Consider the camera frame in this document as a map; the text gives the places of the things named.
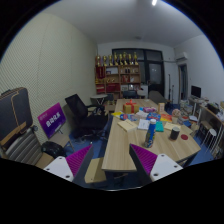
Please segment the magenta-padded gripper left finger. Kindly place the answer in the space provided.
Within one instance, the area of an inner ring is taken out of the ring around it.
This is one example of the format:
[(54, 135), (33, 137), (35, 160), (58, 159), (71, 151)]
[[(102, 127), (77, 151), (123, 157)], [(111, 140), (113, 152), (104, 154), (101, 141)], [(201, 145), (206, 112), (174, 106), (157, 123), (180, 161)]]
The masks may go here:
[(93, 145), (89, 145), (67, 157), (57, 157), (44, 170), (83, 187), (93, 155)]

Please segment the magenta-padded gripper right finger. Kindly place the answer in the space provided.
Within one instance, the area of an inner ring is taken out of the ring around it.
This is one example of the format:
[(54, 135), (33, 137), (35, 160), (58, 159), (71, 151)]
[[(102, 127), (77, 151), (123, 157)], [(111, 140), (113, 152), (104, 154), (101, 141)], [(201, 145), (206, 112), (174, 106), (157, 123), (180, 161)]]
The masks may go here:
[(179, 164), (166, 154), (156, 155), (134, 144), (129, 145), (129, 154), (136, 166), (143, 186), (182, 169)]

